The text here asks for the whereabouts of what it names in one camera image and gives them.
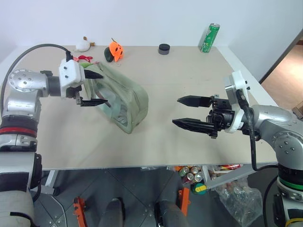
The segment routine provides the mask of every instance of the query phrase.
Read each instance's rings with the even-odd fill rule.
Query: green ring
[[[285,181],[285,180],[281,179],[280,177],[279,177],[279,180],[280,180],[280,182],[282,184],[284,184],[284,185],[286,185],[286,186],[288,186],[290,188],[294,188],[294,189],[298,189],[298,190],[303,190],[303,185],[299,185],[299,184],[295,184],[295,183],[289,183],[288,181]]]

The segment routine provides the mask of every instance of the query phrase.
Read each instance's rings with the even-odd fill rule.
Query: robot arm
[[[186,96],[178,102],[194,107],[210,107],[206,122],[197,119],[177,119],[173,123],[186,130],[206,133],[213,139],[218,131],[233,133],[241,130],[250,136],[253,169],[256,165],[255,141],[265,140],[276,152],[277,185],[280,194],[275,197],[274,215],[277,226],[293,218],[303,218],[303,122],[293,113],[280,107],[254,105],[249,108],[246,81],[240,72],[225,80],[228,99],[218,96]]]
[[[76,104],[81,106],[95,106],[107,100],[83,100],[80,97],[79,92],[85,79],[103,77],[84,70],[72,59],[70,52],[67,52],[67,58],[61,62],[58,77],[54,77],[50,71],[12,71],[13,66],[4,80],[10,89],[1,107],[0,223],[6,227],[35,227],[33,199],[29,190],[39,186],[42,177],[41,156],[36,153],[37,126],[41,112],[39,98],[49,95],[61,96],[62,99],[74,98]],[[1,90],[1,104],[5,85],[4,83]]]

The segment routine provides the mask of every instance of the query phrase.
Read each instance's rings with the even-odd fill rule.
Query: red ring
[[[20,134],[26,133],[34,136],[35,138],[37,137],[37,132],[31,129],[25,129],[25,128],[20,128],[20,127],[6,127],[0,129],[0,134],[6,133],[6,132],[18,132]]]

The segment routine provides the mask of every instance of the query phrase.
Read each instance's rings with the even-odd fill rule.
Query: orange toy
[[[112,41],[112,43],[109,45],[110,53],[113,55],[115,62],[117,62],[119,59],[123,58],[123,47],[117,43],[115,40]]]

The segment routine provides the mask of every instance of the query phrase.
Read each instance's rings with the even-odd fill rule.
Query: can
[[[208,27],[208,31],[206,33],[205,40],[202,44],[202,52],[209,52],[210,49],[212,48],[212,45],[214,43],[214,39],[216,38],[218,31],[219,31],[220,25],[219,24],[214,24],[211,23]]]
[[[181,177],[184,177],[188,173],[189,173],[189,168],[187,166],[184,166],[182,167],[182,169],[179,170],[179,175]]]
[[[203,195],[207,191],[207,187],[202,183],[193,184],[190,188],[195,195]]]
[[[190,172],[191,172],[192,174],[197,174],[197,173],[199,172],[199,169],[198,169],[198,167],[194,166],[194,167],[191,167],[191,168],[190,168]]]
[[[186,176],[182,178],[182,183],[192,183],[194,178],[195,177],[192,173],[186,174]]]
[[[197,174],[195,175],[194,180],[193,180],[193,183],[199,183],[199,182],[201,182],[201,181],[202,181],[202,173],[199,172],[199,173],[197,173]]]

